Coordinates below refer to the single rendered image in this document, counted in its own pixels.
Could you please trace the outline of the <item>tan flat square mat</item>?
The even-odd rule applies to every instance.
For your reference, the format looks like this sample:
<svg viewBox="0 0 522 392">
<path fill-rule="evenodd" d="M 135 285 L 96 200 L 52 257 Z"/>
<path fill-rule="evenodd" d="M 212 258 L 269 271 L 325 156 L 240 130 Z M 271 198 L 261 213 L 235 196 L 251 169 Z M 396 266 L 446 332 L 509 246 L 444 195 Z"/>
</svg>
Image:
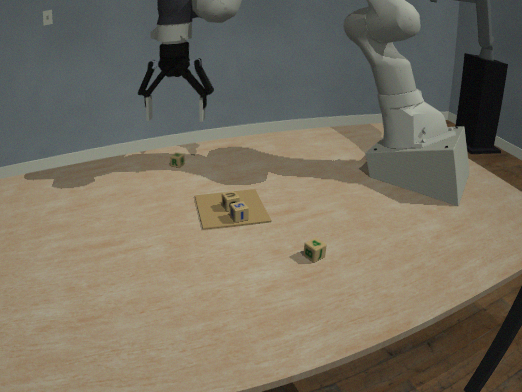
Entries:
<svg viewBox="0 0 522 392">
<path fill-rule="evenodd" d="M 222 193 L 195 195 L 203 230 L 269 223 L 271 219 L 255 189 L 235 191 L 249 207 L 249 220 L 237 222 L 222 206 Z"/>
</svg>

